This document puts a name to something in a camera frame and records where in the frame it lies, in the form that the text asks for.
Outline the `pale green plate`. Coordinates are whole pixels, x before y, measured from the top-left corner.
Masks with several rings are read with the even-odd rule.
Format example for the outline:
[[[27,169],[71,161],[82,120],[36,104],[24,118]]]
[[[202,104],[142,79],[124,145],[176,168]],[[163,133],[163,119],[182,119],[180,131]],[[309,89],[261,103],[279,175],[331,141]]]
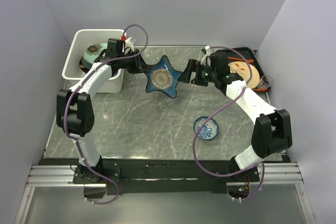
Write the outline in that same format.
[[[92,64],[94,60],[100,55],[100,53],[107,48],[106,42],[96,43],[87,47],[83,53],[83,59]]]

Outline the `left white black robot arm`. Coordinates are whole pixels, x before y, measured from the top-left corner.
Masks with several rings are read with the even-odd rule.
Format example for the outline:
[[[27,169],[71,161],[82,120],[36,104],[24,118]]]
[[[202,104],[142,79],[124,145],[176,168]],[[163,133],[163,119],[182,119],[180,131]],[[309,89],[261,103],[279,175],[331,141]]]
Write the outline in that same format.
[[[108,39],[107,48],[94,60],[84,77],[70,89],[61,89],[57,94],[57,126],[72,139],[77,149],[77,173],[93,183],[104,178],[104,169],[102,157],[91,139],[95,122],[92,98],[120,69],[131,74],[150,70],[140,51],[134,49],[131,39],[125,35],[120,39]]]

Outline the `dark blue blossom plate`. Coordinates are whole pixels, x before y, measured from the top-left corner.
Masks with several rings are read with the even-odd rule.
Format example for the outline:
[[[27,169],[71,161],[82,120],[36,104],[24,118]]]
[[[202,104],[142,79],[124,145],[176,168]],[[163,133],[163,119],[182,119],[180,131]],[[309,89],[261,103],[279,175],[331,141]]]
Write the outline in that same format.
[[[87,73],[91,69],[91,64],[87,62],[84,57],[81,57],[79,60],[79,68],[81,69],[82,72]]]

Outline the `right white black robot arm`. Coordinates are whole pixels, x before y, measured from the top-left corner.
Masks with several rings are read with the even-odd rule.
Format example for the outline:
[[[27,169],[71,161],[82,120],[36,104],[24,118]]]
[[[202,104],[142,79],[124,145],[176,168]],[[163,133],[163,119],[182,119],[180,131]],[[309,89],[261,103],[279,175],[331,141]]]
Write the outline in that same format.
[[[231,99],[225,108],[236,103],[252,120],[254,129],[250,146],[231,159],[230,172],[224,174],[224,177],[242,181],[248,175],[248,170],[265,158],[292,147],[290,114],[265,102],[249,87],[250,79],[244,80],[240,74],[231,72],[223,51],[211,53],[209,58],[209,65],[189,60],[178,81],[204,87],[213,83]]]

